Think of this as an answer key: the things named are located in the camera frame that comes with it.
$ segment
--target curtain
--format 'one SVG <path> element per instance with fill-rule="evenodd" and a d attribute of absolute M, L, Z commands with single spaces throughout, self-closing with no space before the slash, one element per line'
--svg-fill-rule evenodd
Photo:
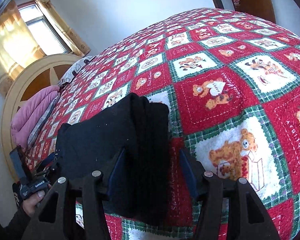
<path fill-rule="evenodd" d="M 0 93 L 6 96 L 24 68 L 44 56 L 12 0 L 0 16 Z"/>
<path fill-rule="evenodd" d="M 91 49 L 57 13 L 50 0 L 34 0 L 56 32 L 77 56 L 84 57 Z"/>

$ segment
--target window pane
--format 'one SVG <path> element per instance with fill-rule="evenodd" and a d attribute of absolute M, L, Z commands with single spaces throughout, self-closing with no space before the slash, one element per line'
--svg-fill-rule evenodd
<path fill-rule="evenodd" d="M 67 52 L 43 19 L 29 24 L 28 28 L 45 54 L 53 55 Z"/>
<path fill-rule="evenodd" d="M 39 10 L 35 4 L 28 7 L 24 7 L 20 9 L 19 12 L 21 14 L 22 19 L 25 22 L 43 16 L 42 11 Z"/>

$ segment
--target person's arm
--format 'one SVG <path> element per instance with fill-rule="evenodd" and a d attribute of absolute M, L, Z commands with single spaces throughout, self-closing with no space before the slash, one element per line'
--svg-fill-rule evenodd
<path fill-rule="evenodd" d="M 43 197 L 44 191 L 39 191 L 24 200 L 9 225 L 5 228 L 2 228 L 0 225 L 0 240 L 20 240 L 34 214 L 36 204 L 39 203 Z"/>

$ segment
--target red checkered blanket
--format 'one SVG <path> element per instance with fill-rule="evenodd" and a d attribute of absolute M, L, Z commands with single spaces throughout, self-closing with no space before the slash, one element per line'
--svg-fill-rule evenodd
<path fill-rule="evenodd" d="M 178 165 L 183 146 L 220 177 L 246 177 L 281 239 L 296 235 L 300 37 L 248 14 L 206 8 L 145 28 L 100 53 L 66 87 L 28 165 L 54 151 L 62 123 L 89 119 L 129 92 L 169 107 L 171 200 L 159 228 L 107 215 L 112 240 L 193 236 L 201 204 Z M 220 239 L 226 228 L 225 200 Z"/>

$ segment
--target black clothing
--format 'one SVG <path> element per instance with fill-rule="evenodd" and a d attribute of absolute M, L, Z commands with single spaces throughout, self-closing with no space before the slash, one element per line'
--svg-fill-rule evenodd
<path fill-rule="evenodd" d="M 8 226 L 0 225 L 0 240 L 19 240 L 30 221 L 30 217 L 24 212 L 22 206 L 14 214 Z"/>
<path fill-rule="evenodd" d="M 130 93 L 89 120 L 62 124 L 56 142 L 60 174 L 75 179 L 95 170 L 105 173 L 124 147 L 122 175 L 112 180 L 116 187 L 104 202 L 105 212 L 158 225 L 169 197 L 168 114 L 165 104 Z"/>

